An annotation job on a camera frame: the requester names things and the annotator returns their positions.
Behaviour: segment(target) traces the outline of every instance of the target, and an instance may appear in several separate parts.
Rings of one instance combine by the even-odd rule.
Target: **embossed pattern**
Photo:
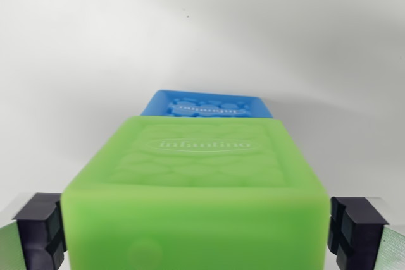
[[[108,181],[171,187],[285,186],[266,130],[240,123],[145,126]]]

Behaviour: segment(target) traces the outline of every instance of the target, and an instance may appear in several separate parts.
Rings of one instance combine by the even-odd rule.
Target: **white background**
[[[405,210],[404,68],[405,0],[0,0],[0,208],[178,89],[262,97],[331,196]]]

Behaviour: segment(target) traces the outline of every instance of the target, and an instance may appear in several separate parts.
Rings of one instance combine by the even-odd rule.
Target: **green plastic block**
[[[279,120],[127,120],[62,194],[72,270],[322,270],[329,199]]]

